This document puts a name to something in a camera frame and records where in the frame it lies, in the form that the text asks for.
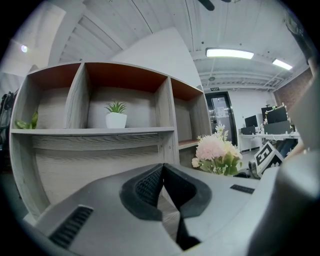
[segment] desk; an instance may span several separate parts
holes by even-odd
[[[240,152],[242,151],[241,145],[243,140],[251,140],[250,141],[250,148],[249,151],[251,152],[252,148],[252,140],[259,138],[258,143],[259,143],[259,149],[261,150],[263,147],[263,140],[272,140],[272,141],[283,141],[285,139],[300,139],[300,134],[298,132],[292,132],[288,134],[252,134],[252,135],[246,135],[246,134],[240,134],[239,135],[239,150]]]

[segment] wooden shelf board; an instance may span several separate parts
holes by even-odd
[[[58,65],[30,73],[27,77],[43,90],[70,88],[80,63]]]
[[[155,93],[167,76],[120,63],[86,62],[93,87],[116,87]]]
[[[198,146],[198,141],[196,139],[184,140],[179,142],[179,150],[187,149],[194,146]]]
[[[11,133],[43,136],[107,136],[125,134],[152,134],[172,132],[174,130],[174,127],[134,127],[121,129],[11,129]]]
[[[198,88],[195,88],[174,78],[171,78],[171,86],[173,97],[183,101],[190,101],[195,97],[203,94],[202,90],[199,90]]]

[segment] wall light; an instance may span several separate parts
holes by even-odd
[[[21,45],[21,51],[23,51],[24,53],[26,53],[28,51],[28,47],[25,45]]]
[[[235,57],[251,60],[254,53],[243,50],[207,48],[205,49],[205,55],[207,57]]]
[[[286,69],[286,70],[292,69],[292,66],[290,66],[289,64],[284,63],[283,61],[278,60],[278,59],[275,59],[275,60],[272,62],[272,64],[277,65],[277,66],[279,66],[279,67],[281,67],[281,68],[284,68],[284,69]]]

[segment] green plant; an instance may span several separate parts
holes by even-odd
[[[19,129],[36,129],[37,121],[38,121],[38,111],[34,112],[31,119],[31,123],[27,123],[21,120],[15,120],[15,125]]]
[[[105,106],[105,108],[109,110],[110,113],[114,112],[122,114],[127,109],[127,104],[124,102],[119,103],[114,101],[114,103],[108,103],[107,106]]]

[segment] pink flower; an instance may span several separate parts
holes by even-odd
[[[204,136],[196,149],[195,156],[200,160],[212,160],[226,154],[225,143],[214,135]]]

